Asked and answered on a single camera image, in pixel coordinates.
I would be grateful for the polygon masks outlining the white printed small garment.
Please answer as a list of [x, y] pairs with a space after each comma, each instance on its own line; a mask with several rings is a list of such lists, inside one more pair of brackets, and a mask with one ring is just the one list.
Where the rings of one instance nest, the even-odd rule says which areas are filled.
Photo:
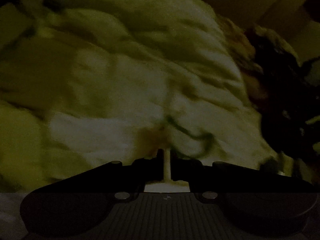
[[159, 148], [256, 170], [278, 160], [259, 120], [246, 101], [179, 66], [85, 56], [49, 120], [46, 174], [65, 179], [113, 160], [131, 164]]

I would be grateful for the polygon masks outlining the yellow-green leaf print bedsheet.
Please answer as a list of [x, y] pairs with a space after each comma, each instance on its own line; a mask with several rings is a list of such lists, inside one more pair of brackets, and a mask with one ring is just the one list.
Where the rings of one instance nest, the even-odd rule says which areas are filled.
[[85, 56], [179, 66], [249, 100], [214, 10], [201, 0], [19, 0], [1, 8], [1, 176], [30, 192], [47, 176], [49, 120]]

